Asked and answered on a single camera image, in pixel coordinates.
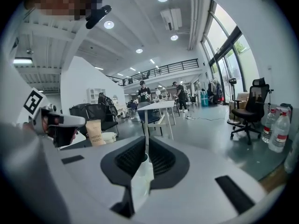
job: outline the paper bag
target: paper bag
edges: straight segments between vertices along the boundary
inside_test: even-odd
[[[106,144],[102,137],[101,120],[91,120],[86,123],[89,140],[92,146]]]

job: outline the man in black shirt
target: man in black shirt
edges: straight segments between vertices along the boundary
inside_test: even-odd
[[[181,84],[178,84],[177,82],[173,82],[172,85],[174,85],[177,88],[177,94],[179,100],[179,111],[183,112],[182,108],[184,106],[184,113],[188,112],[187,106],[186,106],[186,95],[184,91],[184,87]]]
[[[150,102],[150,89],[149,87],[145,87],[145,82],[142,80],[140,82],[141,89],[138,91],[138,97],[140,98],[140,102]]]

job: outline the air conditioner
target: air conditioner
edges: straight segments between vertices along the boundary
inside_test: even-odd
[[[166,30],[173,31],[182,27],[182,15],[180,8],[166,9],[161,11],[161,16],[166,26]]]

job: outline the floor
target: floor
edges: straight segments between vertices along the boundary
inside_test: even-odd
[[[268,149],[268,145],[257,138],[257,134],[250,133],[252,145],[247,145],[245,132],[236,133],[230,139],[232,126],[227,123],[228,106],[218,105],[200,107],[197,104],[190,105],[188,113],[174,113],[176,125],[172,125],[173,138],[176,142],[208,149],[227,161],[247,172],[256,180],[261,180],[275,170],[286,158],[291,147],[287,142],[282,153],[277,154]],[[138,113],[133,119],[118,119],[120,136],[118,140],[128,137],[143,135]],[[163,127],[163,135],[168,138],[168,130]],[[160,130],[150,128],[150,134],[161,136]]]

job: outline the railing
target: railing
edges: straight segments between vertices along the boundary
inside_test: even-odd
[[[173,72],[177,72],[177,71],[194,69],[194,68],[199,68],[197,59],[177,62],[177,63],[161,66],[159,68],[143,71],[140,74],[131,76],[130,78],[120,79],[120,78],[115,78],[115,77],[110,77],[110,76],[107,76],[107,77],[109,77],[111,80],[113,80],[118,85],[125,86],[128,84],[140,82],[141,80],[146,80],[146,79],[149,79],[152,77],[158,77],[161,75],[165,75],[165,74],[169,74],[169,73],[173,73]]]

